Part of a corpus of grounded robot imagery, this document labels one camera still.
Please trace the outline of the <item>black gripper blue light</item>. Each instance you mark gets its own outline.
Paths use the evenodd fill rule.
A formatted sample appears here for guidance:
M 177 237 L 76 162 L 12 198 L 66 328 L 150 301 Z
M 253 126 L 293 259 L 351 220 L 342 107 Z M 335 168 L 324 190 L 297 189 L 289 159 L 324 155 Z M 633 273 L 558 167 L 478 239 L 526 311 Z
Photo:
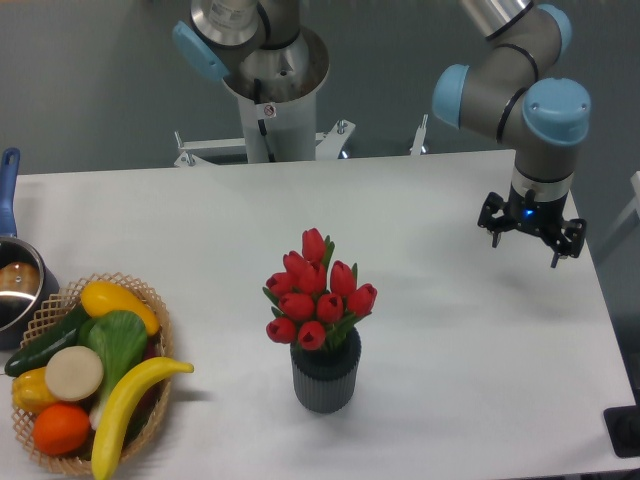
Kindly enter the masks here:
M 512 230 L 541 238 L 553 250 L 551 267 L 556 268 L 561 259 L 578 258 L 586 239 L 585 219 L 563 218 L 567 197 L 565 192 L 557 199 L 540 201 L 535 190 L 512 184 L 507 201 L 495 192 L 488 194 L 477 225 L 491 235 L 493 248 L 498 247 L 503 233 Z

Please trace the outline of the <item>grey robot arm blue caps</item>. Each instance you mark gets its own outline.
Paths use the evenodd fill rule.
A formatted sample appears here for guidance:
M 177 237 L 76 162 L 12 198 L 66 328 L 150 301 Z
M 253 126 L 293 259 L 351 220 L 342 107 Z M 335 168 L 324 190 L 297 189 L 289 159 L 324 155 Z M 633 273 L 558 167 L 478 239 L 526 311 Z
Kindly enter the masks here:
M 535 1 L 461 6 L 491 51 L 478 66 L 454 64 L 441 74 L 433 113 L 515 152 L 508 196 L 489 193 L 478 225 L 494 245 L 519 231 L 541 239 L 554 262 L 576 258 L 587 223 L 563 212 L 589 131 L 591 98 L 580 83 L 547 74 L 571 42 L 571 22 L 559 8 Z

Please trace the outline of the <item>robot base pedestal column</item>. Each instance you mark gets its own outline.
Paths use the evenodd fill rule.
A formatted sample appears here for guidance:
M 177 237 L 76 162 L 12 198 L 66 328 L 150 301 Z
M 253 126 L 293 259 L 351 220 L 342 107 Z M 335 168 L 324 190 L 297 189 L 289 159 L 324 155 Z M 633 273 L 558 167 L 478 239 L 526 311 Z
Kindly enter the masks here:
M 329 54 L 301 24 L 299 2 L 193 1 L 172 38 L 196 72 L 236 98 L 249 162 L 315 159 Z

